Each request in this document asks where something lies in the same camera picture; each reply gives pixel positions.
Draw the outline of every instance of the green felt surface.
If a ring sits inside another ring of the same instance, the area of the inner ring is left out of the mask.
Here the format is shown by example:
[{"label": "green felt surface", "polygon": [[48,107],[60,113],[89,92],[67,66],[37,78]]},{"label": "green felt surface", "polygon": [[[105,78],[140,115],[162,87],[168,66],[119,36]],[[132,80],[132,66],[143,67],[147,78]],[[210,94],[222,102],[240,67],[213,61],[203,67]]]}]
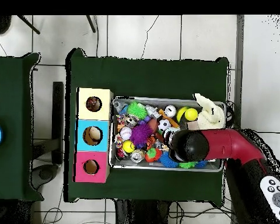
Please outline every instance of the green felt surface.
[{"label": "green felt surface", "polygon": [[77,49],[71,58],[68,198],[204,200],[222,199],[222,171],[217,173],[111,169],[106,183],[74,183],[72,169],[77,87],[110,89],[115,96],[193,99],[200,93],[226,101],[228,60],[158,61],[84,57]]},{"label": "green felt surface", "polygon": [[39,60],[0,57],[0,199],[42,200],[30,185],[31,104],[30,70]]}]

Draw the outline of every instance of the table leg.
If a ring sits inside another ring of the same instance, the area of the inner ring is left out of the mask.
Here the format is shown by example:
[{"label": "table leg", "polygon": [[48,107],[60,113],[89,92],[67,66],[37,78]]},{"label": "table leg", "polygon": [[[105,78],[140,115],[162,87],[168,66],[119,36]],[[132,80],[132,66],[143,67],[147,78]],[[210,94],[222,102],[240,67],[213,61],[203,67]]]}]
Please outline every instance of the table leg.
[{"label": "table leg", "polygon": [[37,34],[40,34],[40,32],[30,22],[28,22],[24,16],[17,16],[17,17],[20,18],[23,22],[25,22],[25,24],[27,24]]},{"label": "table leg", "polygon": [[95,29],[95,27],[94,27],[94,25],[93,25],[93,23],[92,23],[92,20],[91,20],[91,18],[90,18],[90,16],[89,15],[86,15],[86,17],[87,17],[87,20],[88,20],[88,22],[89,22],[89,24],[90,24],[90,26],[91,26],[91,29],[92,29],[92,32],[96,32],[96,29]]}]

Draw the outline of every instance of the green spiky ball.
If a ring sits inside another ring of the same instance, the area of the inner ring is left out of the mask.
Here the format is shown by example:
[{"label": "green spiky ball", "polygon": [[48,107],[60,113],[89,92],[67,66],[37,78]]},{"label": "green spiky ball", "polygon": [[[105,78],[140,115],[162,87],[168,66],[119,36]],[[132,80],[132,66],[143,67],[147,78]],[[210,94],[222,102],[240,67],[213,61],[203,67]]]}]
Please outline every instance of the green spiky ball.
[{"label": "green spiky ball", "polygon": [[147,115],[147,111],[145,110],[145,108],[138,106],[137,102],[133,101],[128,106],[128,114],[135,115],[139,118],[139,120],[143,120]]},{"label": "green spiky ball", "polygon": [[195,165],[197,164],[198,162],[185,162],[185,163],[180,163],[180,167],[184,168],[184,169],[190,169],[192,167],[195,167]]}]

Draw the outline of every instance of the dog toy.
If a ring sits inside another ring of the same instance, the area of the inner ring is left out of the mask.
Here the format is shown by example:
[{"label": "dog toy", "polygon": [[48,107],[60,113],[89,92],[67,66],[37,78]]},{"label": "dog toy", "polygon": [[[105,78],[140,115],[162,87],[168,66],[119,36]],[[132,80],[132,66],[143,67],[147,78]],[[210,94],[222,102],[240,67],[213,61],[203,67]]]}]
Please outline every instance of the dog toy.
[{"label": "dog toy", "polygon": [[185,162],[185,163],[180,163],[180,167],[184,168],[184,169],[190,169],[192,167],[195,167],[195,165],[197,164],[198,162]]},{"label": "dog toy", "polygon": [[128,104],[127,103],[121,103],[121,102],[119,102],[119,101],[115,101],[114,103],[113,103],[113,106],[114,106],[114,108],[116,109],[116,111],[118,112],[118,114],[123,110],[123,108],[125,107],[125,106],[127,106]]},{"label": "dog toy", "polygon": [[144,159],[144,151],[141,149],[136,149],[131,153],[131,160],[135,163],[139,163]]},{"label": "dog toy", "polygon": [[120,136],[123,141],[128,140],[132,135],[132,129],[130,127],[124,127],[120,130]]},{"label": "dog toy", "polygon": [[147,123],[149,120],[151,120],[151,118],[147,115],[143,120]]},{"label": "dog toy", "polygon": [[189,108],[184,113],[185,119],[188,121],[194,121],[198,117],[198,111],[194,108]]},{"label": "dog toy", "polygon": [[161,132],[163,132],[165,129],[171,127],[171,124],[170,124],[169,120],[160,120],[158,127],[159,127],[159,130]]},{"label": "dog toy", "polygon": [[151,120],[148,121],[147,123],[149,127],[152,129],[152,132],[155,133],[158,129],[158,122],[155,118],[152,118]]},{"label": "dog toy", "polygon": [[163,118],[165,120],[169,120],[169,122],[171,123],[172,127],[174,128],[179,128],[180,126],[178,125],[178,123],[176,123],[172,118],[167,117],[167,115],[165,114],[165,112],[163,111],[163,109],[159,110],[159,113],[163,116]]},{"label": "dog toy", "polygon": [[139,120],[143,120],[146,117],[147,112],[142,104],[138,104],[137,102],[133,101],[128,106],[128,114],[136,116]]},{"label": "dog toy", "polygon": [[130,137],[130,140],[133,142],[134,145],[138,145],[138,144],[145,145],[148,137],[151,135],[152,135],[152,130],[148,124],[137,125],[132,130],[132,135]]},{"label": "dog toy", "polygon": [[124,124],[125,126],[127,127],[130,127],[130,128],[133,128],[135,125],[137,125],[137,122],[139,120],[137,119],[136,116],[134,115],[127,115],[127,116],[124,116]]},{"label": "dog toy", "polygon": [[131,140],[126,140],[124,141],[124,143],[122,144],[122,148],[124,149],[124,151],[126,151],[127,153],[132,153],[135,150],[135,145],[131,142]]},{"label": "dog toy", "polygon": [[154,136],[151,136],[147,139],[147,142],[146,142],[146,150],[148,151],[153,144],[155,144],[156,142],[156,138]]},{"label": "dog toy", "polygon": [[155,118],[158,121],[162,119],[162,116],[157,112],[157,109],[158,109],[157,107],[153,108],[150,105],[146,105],[145,109],[147,110],[147,115],[150,118]]},{"label": "dog toy", "polygon": [[123,160],[128,157],[128,154],[123,150],[123,148],[119,148],[116,151],[116,159]]},{"label": "dog toy", "polygon": [[165,167],[169,167],[169,168],[175,168],[179,165],[178,162],[175,162],[171,160],[171,158],[169,158],[169,153],[166,151],[161,155],[160,162]]},{"label": "dog toy", "polygon": [[206,160],[201,160],[200,162],[198,162],[196,165],[195,165],[195,168],[197,169],[203,169],[206,165],[207,165],[207,161]]},{"label": "dog toy", "polygon": [[147,162],[155,162],[156,160],[159,160],[162,155],[162,151],[159,149],[151,148],[147,151],[145,154],[145,160]]},{"label": "dog toy", "polygon": [[201,130],[221,129],[224,127],[225,115],[223,110],[216,106],[214,102],[201,96],[199,93],[194,95],[197,103],[202,107],[198,115],[198,126]]},{"label": "dog toy", "polygon": [[176,108],[172,105],[166,106],[165,115],[169,118],[173,118],[176,114]]}]

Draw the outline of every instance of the white ball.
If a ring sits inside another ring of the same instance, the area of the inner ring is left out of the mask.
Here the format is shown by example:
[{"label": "white ball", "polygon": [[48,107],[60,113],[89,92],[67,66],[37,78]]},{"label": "white ball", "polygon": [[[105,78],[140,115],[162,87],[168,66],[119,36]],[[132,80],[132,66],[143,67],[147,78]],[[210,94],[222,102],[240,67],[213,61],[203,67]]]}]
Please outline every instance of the white ball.
[{"label": "white ball", "polygon": [[172,118],[175,116],[176,114],[176,108],[172,105],[169,105],[165,108],[165,115],[169,118]]},{"label": "white ball", "polygon": [[123,127],[121,130],[120,130],[120,136],[122,138],[123,141],[125,140],[129,140],[129,138],[131,137],[132,135],[132,129],[130,127]]},{"label": "white ball", "polygon": [[164,131],[169,127],[171,127],[171,123],[169,122],[169,120],[160,120],[160,123],[159,123],[160,131]]}]

